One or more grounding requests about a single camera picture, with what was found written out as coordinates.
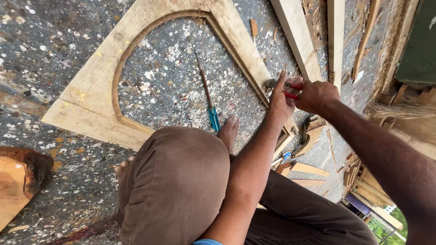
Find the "brown pants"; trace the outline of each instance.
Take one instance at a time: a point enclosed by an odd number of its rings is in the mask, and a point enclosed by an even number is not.
[[[190,245],[210,226],[225,197],[230,159],[210,133],[170,126],[139,150],[119,184],[124,245]],[[248,245],[378,244],[349,210],[270,171],[245,239]]]

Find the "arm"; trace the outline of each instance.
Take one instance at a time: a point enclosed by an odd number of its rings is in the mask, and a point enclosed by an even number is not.
[[[325,118],[353,148],[403,212],[408,243],[425,241],[436,229],[436,162],[366,121],[340,99],[332,84],[306,81],[295,104]]]
[[[268,180],[280,131],[295,110],[292,100],[286,99],[282,93],[285,80],[286,73],[282,71],[262,124],[231,165],[220,213],[201,238],[213,239],[224,245],[244,243]]]

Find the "arched wooden frame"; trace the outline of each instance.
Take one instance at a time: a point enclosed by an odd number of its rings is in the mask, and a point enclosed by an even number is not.
[[[42,121],[138,151],[155,130],[121,113],[118,82],[124,62],[153,28],[188,16],[206,18],[268,106],[263,83],[271,76],[231,0],[136,0]],[[293,137],[292,127],[297,130],[291,118],[283,128],[284,136],[276,152]]]

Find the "concrete floor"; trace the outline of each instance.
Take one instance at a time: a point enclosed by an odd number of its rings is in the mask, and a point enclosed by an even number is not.
[[[134,1],[2,2],[0,89],[50,106]],[[313,4],[307,22],[323,78],[327,80],[326,4],[322,0],[306,2]],[[234,0],[234,3],[248,32],[249,19],[257,21],[256,45],[271,76],[277,78],[283,63],[287,63],[291,75],[298,75],[295,58],[281,28],[276,39],[272,39],[275,27],[280,24],[271,3],[268,0]],[[369,3],[369,0],[346,3],[343,74],[351,73]],[[361,65],[364,77],[342,86],[342,101],[358,113],[362,113],[372,92],[390,4],[387,0],[381,4],[367,45],[368,54]],[[232,114],[242,120],[235,144],[238,152],[256,131],[266,109],[201,19],[171,20],[146,35],[126,61],[118,90],[121,110],[154,129],[180,125],[216,134],[205,111],[207,102],[195,65],[194,47],[204,53],[203,66],[221,123]],[[142,93],[135,87],[138,77]],[[118,243],[119,230],[114,217],[118,183],[113,166],[135,153],[44,124],[39,117],[12,107],[0,106],[0,145],[35,149],[53,156],[59,167],[51,173],[45,189],[0,233],[0,243]],[[309,116],[302,111],[295,113],[300,130]],[[301,138],[300,132],[285,151],[296,149]],[[330,126],[322,131],[320,141],[309,153],[292,160],[325,169],[330,176],[290,173],[288,177],[327,180],[325,185],[310,189],[321,195],[331,190],[327,198],[337,202],[344,190],[343,173],[338,174],[337,169],[350,152],[350,147]],[[7,233],[20,225],[30,228]]]

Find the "foot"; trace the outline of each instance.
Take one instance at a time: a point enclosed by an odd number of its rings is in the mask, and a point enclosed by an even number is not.
[[[236,134],[238,134],[239,124],[240,120],[232,115],[218,133],[218,138],[224,143],[229,154],[233,154],[233,145],[235,144]]]
[[[122,161],[115,167],[115,174],[118,177],[118,182],[124,178],[124,173],[127,171],[129,165],[135,160],[134,156],[129,156],[126,161]]]

